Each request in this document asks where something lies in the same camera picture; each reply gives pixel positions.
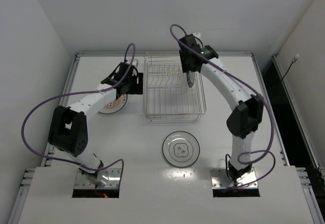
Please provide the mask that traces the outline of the orange patterned plate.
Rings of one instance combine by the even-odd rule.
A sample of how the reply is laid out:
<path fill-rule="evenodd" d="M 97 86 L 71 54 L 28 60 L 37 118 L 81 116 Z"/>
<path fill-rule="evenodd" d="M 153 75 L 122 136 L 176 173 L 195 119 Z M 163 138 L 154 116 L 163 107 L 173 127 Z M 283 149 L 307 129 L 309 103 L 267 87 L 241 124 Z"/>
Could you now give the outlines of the orange patterned plate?
<path fill-rule="evenodd" d="M 127 94 L 122 95 L 111 103 L 108 103 L 104 108 L 99 110 L 101 114 L 113 114 L 120 111 L 127 103 Z"/>

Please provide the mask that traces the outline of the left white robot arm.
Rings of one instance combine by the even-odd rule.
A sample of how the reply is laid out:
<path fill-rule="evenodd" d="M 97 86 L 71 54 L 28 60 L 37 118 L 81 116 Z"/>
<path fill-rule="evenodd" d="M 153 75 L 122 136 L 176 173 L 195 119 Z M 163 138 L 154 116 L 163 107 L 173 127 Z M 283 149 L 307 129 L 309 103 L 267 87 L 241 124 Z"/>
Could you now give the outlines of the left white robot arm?
<path fill-rule="evenodd" d="M 53 112 L 48 143 L 63 151 L 79 164 L 82 174 L 97 185 L 108 179 L 103 162 L 88 148 L 89 119 L 123 95 L 143 93 L 143 73 L 137 65 L 121 62 L 96 90 L 67 106 L 58 106 Z"/>

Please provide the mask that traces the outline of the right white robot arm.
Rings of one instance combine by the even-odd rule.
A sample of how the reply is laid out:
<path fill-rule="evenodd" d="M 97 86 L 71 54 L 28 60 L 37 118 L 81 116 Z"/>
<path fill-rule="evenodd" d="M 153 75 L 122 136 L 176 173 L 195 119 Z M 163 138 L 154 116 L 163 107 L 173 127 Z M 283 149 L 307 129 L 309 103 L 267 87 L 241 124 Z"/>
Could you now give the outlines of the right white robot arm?
<path fill-rule="evenodd" d="M 227 128 L 233 139 L 232 153 L 227 169 L 229 179 L 236 182 L 252 168 L 250 162 L 252 140 L 262 121 L 263 103 L 258 96 L 250 94 L 225 72 L 212 66 L 215 64 L 224 68 L 218 54 L 210 46 L 201 47 L 197 41 L 198 39 L 193 34 L 185 35 L 180 39 L 180 42 L 209 62 L 180 45 L 182 72 L 186 74 L 189 87 L 194 85 L 196 72 L 206 77 L 225 98 L 232 111 L 226 120 Z"/>

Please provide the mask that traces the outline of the green rimmed plate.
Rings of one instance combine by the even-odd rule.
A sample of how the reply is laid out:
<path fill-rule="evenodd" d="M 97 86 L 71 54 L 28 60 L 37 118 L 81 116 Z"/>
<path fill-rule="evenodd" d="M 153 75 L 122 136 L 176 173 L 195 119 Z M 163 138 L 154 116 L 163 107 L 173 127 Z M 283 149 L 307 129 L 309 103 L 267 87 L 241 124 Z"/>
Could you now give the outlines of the green rimmed plate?
<path fill-rule="evenodd" d="M 192 88 L 196 82 L 197 72 L 188 71 L 186 72 L 186 80 L 187 84 L 190 88 Z"/>

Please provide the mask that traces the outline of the white plate with flower emblem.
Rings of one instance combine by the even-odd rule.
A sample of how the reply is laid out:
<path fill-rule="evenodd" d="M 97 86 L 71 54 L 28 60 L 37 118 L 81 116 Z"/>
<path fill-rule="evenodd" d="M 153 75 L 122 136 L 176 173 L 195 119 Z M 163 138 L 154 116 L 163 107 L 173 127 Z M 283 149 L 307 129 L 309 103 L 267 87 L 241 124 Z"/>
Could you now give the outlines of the white plate with flower emblem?
<path fill-rule="evenodd" d="M 198 140 L 186 131 L 168 134 L 162 143 L 164 160 L 176 168 L 188 168 L 196 163 L 201 153 Z"/>

